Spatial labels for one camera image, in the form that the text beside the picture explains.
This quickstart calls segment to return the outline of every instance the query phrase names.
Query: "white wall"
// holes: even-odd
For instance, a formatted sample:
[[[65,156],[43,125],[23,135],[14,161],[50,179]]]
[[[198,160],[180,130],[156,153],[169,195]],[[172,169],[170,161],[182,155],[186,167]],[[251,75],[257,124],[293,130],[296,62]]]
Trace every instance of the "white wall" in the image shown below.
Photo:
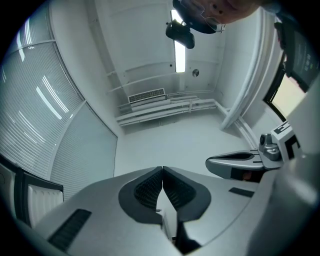
[[[106,92],[111,84],[93,40],[83,0],[53,0],[51,26],[62,60],[84,98],[118,136],[123,131],[116,122],[115,101]]]
[[[250,149],[233,126],[219,129],[223,117],[217,109],[184,114],[178,122],[127,134],[118,142],[115,176],[155,166],[171,166],[216,177],[206,168],[214,155]],[[158,209],[165,210],[171,236],[176,235],[176,211],[162,191]]]
[[[225,108],[231,108],[249,71],[257,36],[258,11],[228,24],[225,28],[225,48],[215,99]]]

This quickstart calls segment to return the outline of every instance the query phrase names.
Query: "window blinds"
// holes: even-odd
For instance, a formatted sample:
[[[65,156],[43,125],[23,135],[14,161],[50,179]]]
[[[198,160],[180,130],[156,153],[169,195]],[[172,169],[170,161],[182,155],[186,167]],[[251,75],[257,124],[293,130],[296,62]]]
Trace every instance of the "window blinds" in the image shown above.
[[[1,66],[0,154],[46,178],[57,140],[83,101],[54,42],[11,53]]]
[[[117,137],[87,104],[75,115],[57,150],[50,180],[63,185],[64,199],[114,176]]]

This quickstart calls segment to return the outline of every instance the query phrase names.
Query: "ceiling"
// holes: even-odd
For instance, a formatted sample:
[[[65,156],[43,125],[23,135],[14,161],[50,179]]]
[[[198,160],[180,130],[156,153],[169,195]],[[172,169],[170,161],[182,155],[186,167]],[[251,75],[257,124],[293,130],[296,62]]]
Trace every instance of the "ceiling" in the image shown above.
[[[193,30],[195,47],[186,49],[185,73],[176,73],[174,42],[165,35],[172,0],[88,0],[86,9],[108,79],[113,88],[124,86],[108,94],[116,96],[118,105],[128,103],[129,95],[158,88],[170,94],[216,86],[225,33]],[[192,76],[194,69],[199,70],[198,77]]]

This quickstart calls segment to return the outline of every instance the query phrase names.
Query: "wall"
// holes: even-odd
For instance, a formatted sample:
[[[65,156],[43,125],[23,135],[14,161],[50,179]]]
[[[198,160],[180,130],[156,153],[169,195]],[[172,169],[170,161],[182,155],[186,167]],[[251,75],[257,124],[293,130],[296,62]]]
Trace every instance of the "wall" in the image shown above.
[[[89,105],[118,136],[123,131],[116,122],[115,101],[106,92],[111,84],[93,40],[83,0],[53,0],[51,26],[62,60]]]
[[[257,35],[258,11],[225,28],[225,48],[215,99],[231,108],[249,71]]]
[[[225,132],[219,129],[222,120],[217,109],[199,111],[181,115],[175,123],[127,134],[118,142],[115,176],[153,166],[172,166],[216,177],[206,168],[207,158],[249,149],[233,126]],[[157,208],[165,210],[174,237],[176,211],[163,191]]]

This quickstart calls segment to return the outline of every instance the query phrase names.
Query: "window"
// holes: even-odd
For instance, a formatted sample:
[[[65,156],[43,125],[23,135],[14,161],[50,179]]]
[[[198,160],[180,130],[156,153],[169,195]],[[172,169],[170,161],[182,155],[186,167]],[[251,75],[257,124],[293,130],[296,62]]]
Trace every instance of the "window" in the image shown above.
[[[292,77],[287,77],[285,61],[285,55],[283,54],[273,83],[264,98],[264,101],[282,121],[287,120],[288,115],[305,97],[305,92],[299,87],[298,83]]]

